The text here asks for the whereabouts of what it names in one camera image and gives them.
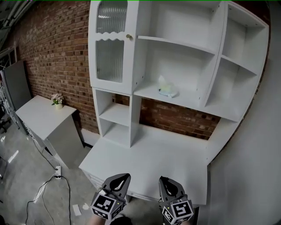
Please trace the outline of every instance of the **cubby compartment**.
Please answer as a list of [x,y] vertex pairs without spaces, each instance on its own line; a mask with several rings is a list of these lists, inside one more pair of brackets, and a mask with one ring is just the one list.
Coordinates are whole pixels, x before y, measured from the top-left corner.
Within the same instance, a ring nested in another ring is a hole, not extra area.
[[129,106],[113,102],[111,92],[96,90],[95,93],[99,118],[128,127]]
[[239,121],[252,99],[257,76],[228,61],[220,60],[205,110],[232,121]]
[[228,5],[227,28],[222,57],[258,74],[264,62],[268,31],[263,23]]
[[97,78],[122,83],[124,41],[96,42]]
[[151,18],[150,29],[138,32],[138,38],[152,37],[208,52],[220,47],[224,10],[219,1],[152,1],[146,13]]
[[[137,40],[134,83],[142,82],[135,95],[197,109],[208,90],[216,57],[205,51],[161,41]],[[173,98],[158,92],[158,79],[163,76],[174,84],[178,95]]]
[[130,147],[129,127],[100,118],[103,138],[122,147]]
[[124,32],[127,1],[101,1],[97,10],[97,33]]

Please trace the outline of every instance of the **small object on shelf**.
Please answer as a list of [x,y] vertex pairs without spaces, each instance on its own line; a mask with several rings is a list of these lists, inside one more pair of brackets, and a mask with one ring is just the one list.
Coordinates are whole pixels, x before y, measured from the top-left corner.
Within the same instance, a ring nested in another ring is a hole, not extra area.
[[178,91],[173,83],[168,82],[162,75],[158,79],[159,88],[158,93],[173,98],[177,95]]
[[51,100],[53,101],[52,105],[55,105],[56,110],[59,110],[59,109],[63,108],[63,104],[62,104],[63,96],[62,96],[62,94],[52,94]]

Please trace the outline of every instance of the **cabinet door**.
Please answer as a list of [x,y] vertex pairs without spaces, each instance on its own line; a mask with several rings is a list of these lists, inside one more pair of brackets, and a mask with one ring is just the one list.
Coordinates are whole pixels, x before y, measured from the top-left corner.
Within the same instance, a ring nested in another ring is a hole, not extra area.
[[132,94],[138,1],[91,1],[91,86]]

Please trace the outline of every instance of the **white wall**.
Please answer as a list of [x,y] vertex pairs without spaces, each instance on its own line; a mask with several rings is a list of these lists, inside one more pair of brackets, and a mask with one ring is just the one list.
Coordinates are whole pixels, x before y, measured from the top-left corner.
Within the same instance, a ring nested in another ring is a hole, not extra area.
[[261,87],[238,132],[210,166],[210,203],[198,224],[271,225],[281,219],[281,6],[271,2],[270,11]]

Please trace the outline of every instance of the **white desk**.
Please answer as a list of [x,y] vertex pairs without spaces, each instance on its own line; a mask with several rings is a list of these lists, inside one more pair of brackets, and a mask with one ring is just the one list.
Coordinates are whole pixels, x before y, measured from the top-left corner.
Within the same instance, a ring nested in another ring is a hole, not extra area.
[[75,111],[75,108],[66,105],[56,110],[50,99],[37,95],[16,111],[16,114],[35,138],[43,141],[55,158],[71,168],[83,149],[72,119]]
[[96,187],[101,187],[108,177],[130,173],[127,194],[144,200],[158,201],[159,178],[168,177],[183,186],[193,204],[205,205],[205,143],[198,140],[140,125],[137,139],[130,149],[100,138],[79,168]]

